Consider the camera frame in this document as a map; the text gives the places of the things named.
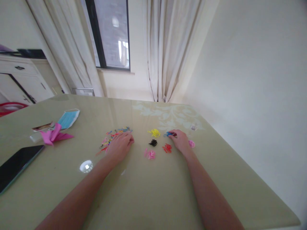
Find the window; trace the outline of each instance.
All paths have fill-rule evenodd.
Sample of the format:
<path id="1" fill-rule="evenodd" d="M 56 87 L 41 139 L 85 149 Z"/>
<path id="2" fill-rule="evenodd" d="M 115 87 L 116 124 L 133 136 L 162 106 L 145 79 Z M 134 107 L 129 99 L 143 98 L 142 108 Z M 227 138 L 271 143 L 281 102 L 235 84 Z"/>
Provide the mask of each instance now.
<path id="1" fill-rule="evenodd" d="M 130 71 L 128 0 L 81 0 L 97 67 Z"/>

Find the mask ear loop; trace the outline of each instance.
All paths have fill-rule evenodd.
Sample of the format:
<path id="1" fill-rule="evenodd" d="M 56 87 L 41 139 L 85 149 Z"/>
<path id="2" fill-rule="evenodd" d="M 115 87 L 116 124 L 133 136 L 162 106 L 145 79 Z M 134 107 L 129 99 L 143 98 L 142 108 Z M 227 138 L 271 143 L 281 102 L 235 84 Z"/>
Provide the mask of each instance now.
<path id="1" fill-rule="evenodd" d="M 69 110 L 65 110 L 64 112 L 71 111 L 71 110 L 77 110 L 77 111 L 80 111 L 80 109 L 69 109 Z"/>
<path id="2" fill-rule="evenodd" d="M 67 111 L 71 111 L 71 110 L 77 110 L 77 111 L 80 111 L 80 109 L 69 109 L 69 110 L 65 110 L 65 111 L 64 111 L 64 113 L 66 113 Z"/>

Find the yellow rubber band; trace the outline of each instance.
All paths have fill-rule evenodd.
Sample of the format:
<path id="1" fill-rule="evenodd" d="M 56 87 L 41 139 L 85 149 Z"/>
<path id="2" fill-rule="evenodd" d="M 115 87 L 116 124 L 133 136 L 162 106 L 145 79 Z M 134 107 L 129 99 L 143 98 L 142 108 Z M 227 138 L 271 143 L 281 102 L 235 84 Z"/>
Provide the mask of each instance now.
<path id="1" fill-rule="evenodd" d="M 157 129 L 152 129 L 151 131 L 147 131 L 147 132 L 152 133 L 151 136 L 154 136 L 154 137 L 159 137 L 161 135 L 161 133 Z"/>

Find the forearm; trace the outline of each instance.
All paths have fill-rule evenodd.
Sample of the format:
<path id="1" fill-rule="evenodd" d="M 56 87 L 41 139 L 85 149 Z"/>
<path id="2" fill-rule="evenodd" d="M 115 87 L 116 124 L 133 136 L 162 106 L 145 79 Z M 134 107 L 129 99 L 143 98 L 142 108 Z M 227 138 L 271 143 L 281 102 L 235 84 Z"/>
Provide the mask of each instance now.
<path id="1" fill-rule="evenodd" d="M 96 193 L 115 165 L 108 156 L 101 159 L 36 229 L 81 229 Z"/>
<path id="2" fill-rule="evenodd" d="M 202 222 L 206 229 L 244 229 L 238 217 L 191 151 L 185 154 Z"/>

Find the glass tabletop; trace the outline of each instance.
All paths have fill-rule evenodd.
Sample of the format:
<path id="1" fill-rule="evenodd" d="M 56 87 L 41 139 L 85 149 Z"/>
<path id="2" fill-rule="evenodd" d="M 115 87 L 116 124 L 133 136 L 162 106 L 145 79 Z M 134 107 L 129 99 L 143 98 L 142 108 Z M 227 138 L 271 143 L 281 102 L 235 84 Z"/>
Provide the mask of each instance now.
<path id="1" fill-rule="evenodd" d="M 20 148 L 43 144 L 31 128 L 79 109 L 72 139 L 46 148 L 0 196 L 0 229 L 34 229 L 104 157 L 107 132 L 130 127 L 135 139 L 125 160 L 101 186 L 84 229 L 203 229 L 183 156 L 163 135 L 181 129 L 246 229 L 300 224 L 297 216 L 192 107 L 182 104 L 60 95 L 0 118 L 0 165 Z M 161 136 L 148 131 L 158 129 Z M 149 145 L 152 139 L 158 144 Z M 165 153 L 163 146 L 173 146 Z M 144 157 L 145 149 L 156 158 Z"/>

